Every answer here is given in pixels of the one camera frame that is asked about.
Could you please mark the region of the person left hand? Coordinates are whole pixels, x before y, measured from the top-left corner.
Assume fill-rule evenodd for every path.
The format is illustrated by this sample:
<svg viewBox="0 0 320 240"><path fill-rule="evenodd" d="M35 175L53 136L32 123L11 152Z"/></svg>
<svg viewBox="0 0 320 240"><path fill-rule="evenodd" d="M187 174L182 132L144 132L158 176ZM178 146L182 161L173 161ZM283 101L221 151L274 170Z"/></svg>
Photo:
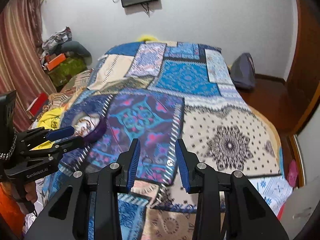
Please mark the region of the person left hand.
<svg viewBox="0 0 320 240"><path fill-rule="evenodd" d="M38 199L36 192L36 183L34 181L24 185L25 198L31 203L35 203Z"/></svg>

